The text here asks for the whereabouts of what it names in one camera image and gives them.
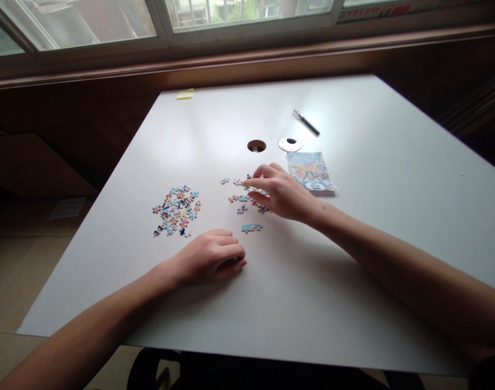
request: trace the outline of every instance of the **finger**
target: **finger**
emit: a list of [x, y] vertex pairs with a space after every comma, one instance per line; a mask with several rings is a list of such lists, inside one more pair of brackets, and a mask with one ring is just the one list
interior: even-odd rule
[[271, 181], [267, 179], [248, 179], [242, 182], [244, 187], [255, 187], [268, 191], [271, 187]]
[[250, 196], [251, 198], [253, 198], [257, 202], [259, 202], [260, 204], [271, 208], [271, 198], [261, 194], [260, 192], [250, 191], [247, 193], [247, 196]]
[[233, 232], [227, 229], [212, 229], [204, 232], [203, 234], [214, 236], [233, 236]]
[[276, 162], [272, 162], [271, 164], [269, 164], [269, 166], [273, 167], [273, 168], [274, 168], [274, 169], [276, 169], [277, 171], [287, 173], [287, 172], [284, 170], [284, 168], [282, 168], [281, 166], [279, 166]]
[[220, 256], [218, 258], [218, 262], [222, 263], [223, 261], [230, 258], [244, 258], [246, 257], [246, 251], [244, 247], [240, 244], [230, 244], [223, 245], [219, 249]]
[[259, 178], [260, 176], [264, 175], [265, 178], [272, 178], [276, 173], [276, 169], [270, 167], [267, 164], [262, 164], [260, 167], [258, 167], [254, 174], [254, 178]]
[[247, 263], [243, 258], [225, 261], [216, 269], [213, 278], [216, 282], [231, 278], [238, 274]]
[[238, 238], [237, 237], [231, 237], [231, 236], [219, 236], [219, 237], [217, 237], [217, 243], [219, 245], [238, 244]]

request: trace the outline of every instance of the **floor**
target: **floor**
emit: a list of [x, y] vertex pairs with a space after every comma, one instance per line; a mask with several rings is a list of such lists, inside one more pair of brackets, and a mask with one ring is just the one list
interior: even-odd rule
[[[17, 335], [20, 324], [90, 210], [87, 200], [79, 216], [49, 220], [55, 201], [18, 201], [0, 209], [0, 381], [45, 339]], [[128, 373], [140, 348], [120, 347], [86, 389], [126, 389]], [[179, 368], [170, 367], [171, 383]], [[385, 385], [379, 370], [364, 370]], [[422, 375], [427, 390], [464, 390], [467, 380]]]

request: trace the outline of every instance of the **forearm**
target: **forearm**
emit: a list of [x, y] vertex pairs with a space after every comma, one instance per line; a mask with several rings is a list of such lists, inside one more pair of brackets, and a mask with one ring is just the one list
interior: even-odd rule
[[161, 263], [85, 310], [20, 363], [0, 389], [83, 388], [159, 297], [176, 287], [163, 272]]
[[307, 223], [442, 331], [495, 347], [495, 289], [330, 204], [317, 205]]

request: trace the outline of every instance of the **hand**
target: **hand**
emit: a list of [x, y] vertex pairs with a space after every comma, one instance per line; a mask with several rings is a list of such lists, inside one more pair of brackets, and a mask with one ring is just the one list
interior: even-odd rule
[[243, 181], [242, 185], [266, 191], [268, 197], [256, 191], [247, 195], [283, 218], [307, 223], [313, 212], [322, 208], [323, 201], [315, 198], [275, 162], [260, 165], [253, 178]]
[[176, 285], [219, 282], [246, 265], [246, 251], [229, 230], [202, 233], [160, 265]]

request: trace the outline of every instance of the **pen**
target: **pen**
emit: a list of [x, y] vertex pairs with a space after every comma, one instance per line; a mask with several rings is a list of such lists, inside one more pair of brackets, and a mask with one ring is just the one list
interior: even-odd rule
[[320, 132], [319, 132], [318, 130], [316, 130], [316, 129], [314, 128], [314, 126], [313, 126], [313, 125], [311, 125], [311, 123], [310, 123], [307, 119], [305, 119], [305, 117], [304, 117], [302, 114], [300, 114], [300, 111], [298, 111], [298, 110], [293, 110], [293, 114], [296, 114], [296, 116], [297, 116], [297, 117], [298, 117], [298, 118], [299, 118], [299, 119], [300, 119], [300, 120], [301, 120], [301, 121], [302, 121], [302, 122], [303, 122], [303, 123], [304, 123], [307, 127], [309, 127], [309, 128], [310, 128], [310, 129], [311, 129], [311, 130], [312, 130], [312, 131], [316, 134], [316, 135], [320, 135]]

